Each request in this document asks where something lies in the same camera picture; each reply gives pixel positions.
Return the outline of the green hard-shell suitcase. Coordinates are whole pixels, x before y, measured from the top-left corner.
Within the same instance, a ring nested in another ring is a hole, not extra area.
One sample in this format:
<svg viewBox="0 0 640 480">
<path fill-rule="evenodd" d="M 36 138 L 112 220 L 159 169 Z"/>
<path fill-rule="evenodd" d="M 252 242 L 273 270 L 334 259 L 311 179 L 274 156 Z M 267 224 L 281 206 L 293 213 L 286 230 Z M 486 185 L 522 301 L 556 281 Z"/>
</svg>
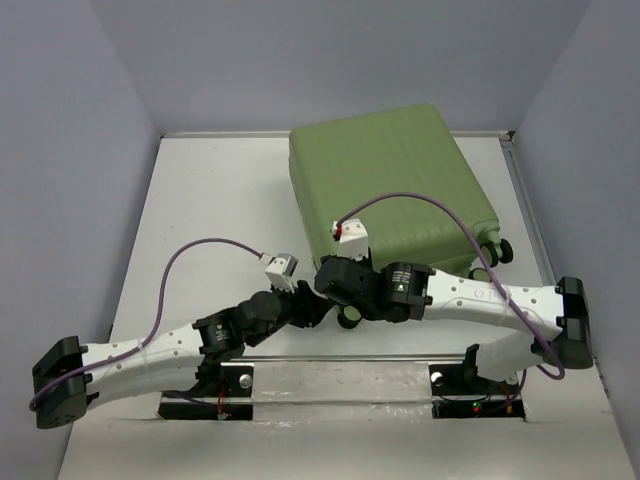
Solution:
<svg viewBox="0 0 640 480">
<path fill-rule="evenodd" d="M 314 264 L 332 224 L 361 204 L 375 269 L 393 262 L 466 276 L 480 254 L 512 262 L 498 215 L 438 110 L 419 104 L 294 128 L 289 174 Z"/>
</svg>

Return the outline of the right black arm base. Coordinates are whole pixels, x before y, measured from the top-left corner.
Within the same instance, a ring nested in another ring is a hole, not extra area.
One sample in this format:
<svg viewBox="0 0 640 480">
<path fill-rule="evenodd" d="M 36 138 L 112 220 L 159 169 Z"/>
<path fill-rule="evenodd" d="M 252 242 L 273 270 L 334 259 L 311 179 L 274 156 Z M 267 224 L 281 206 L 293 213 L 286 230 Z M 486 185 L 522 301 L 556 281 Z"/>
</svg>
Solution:
<svg viewBox="0 0 640 480">
<path fill-rule="evenodd" d="M 468 383 L 461 364 L 429 367 L 432 417 L 445 419 L 525 419 L 521 383 L 473 380 Z"/>
</svg>

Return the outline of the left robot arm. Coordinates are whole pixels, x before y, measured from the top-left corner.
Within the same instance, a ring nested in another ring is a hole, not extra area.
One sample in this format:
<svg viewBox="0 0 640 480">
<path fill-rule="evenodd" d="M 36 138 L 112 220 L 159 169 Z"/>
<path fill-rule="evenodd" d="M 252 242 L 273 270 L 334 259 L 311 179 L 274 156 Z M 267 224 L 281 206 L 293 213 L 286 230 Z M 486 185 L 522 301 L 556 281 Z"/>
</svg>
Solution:
<svg viewBox="0 0 640 480">
<path fill-rule="evenodd" d="M 37 428 L 46 430 L 71 424 L 106 403 L 147 393 L 214 396 L 222 364 L 288 325 L 317 325 L 333 305 L 299 281 L 292 291 L 259 291 L 151 340 L 81 344 L 76 336 L 63 338 L 32 369 L 29 408 Z"/>
</svg>

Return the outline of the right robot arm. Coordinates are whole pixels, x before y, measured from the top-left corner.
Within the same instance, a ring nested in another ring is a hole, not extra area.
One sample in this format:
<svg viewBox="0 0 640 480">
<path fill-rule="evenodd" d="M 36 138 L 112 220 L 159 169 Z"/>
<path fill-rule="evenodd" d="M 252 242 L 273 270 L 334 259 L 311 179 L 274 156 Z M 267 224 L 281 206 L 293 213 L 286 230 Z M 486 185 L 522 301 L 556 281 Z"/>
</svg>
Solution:
<svg viewBox="0 0 640 480">
<path fill-rule="evenodd" d="M 508 329 L 498 340 L 467 348 L 460 379 L 473 392 L 542 363 L 560 371 L 593 365 L 585 289 L 575 277 L 554 286 L 497 288 L 429 266 L 394 262 L 375 271 L 365 262 L 330 256 L 314 287 L 365 320 L 457 320 Z"/>
</svg>

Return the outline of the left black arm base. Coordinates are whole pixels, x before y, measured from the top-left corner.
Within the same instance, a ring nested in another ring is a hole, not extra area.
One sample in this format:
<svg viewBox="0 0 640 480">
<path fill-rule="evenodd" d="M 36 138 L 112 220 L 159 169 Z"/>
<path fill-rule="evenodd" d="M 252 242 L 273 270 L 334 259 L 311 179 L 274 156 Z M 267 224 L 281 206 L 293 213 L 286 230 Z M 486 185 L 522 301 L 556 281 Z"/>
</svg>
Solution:
<svg viewBox="0 0 640 480">
<path fill-rule="evenodd" d="M 165 392 L 157 414 L 164 420 L 250 421 L 254 417 L 252 399 L 253 363 L 222 363 L 212 384 L 200 382 L 185 392 Z"/>
</svg>

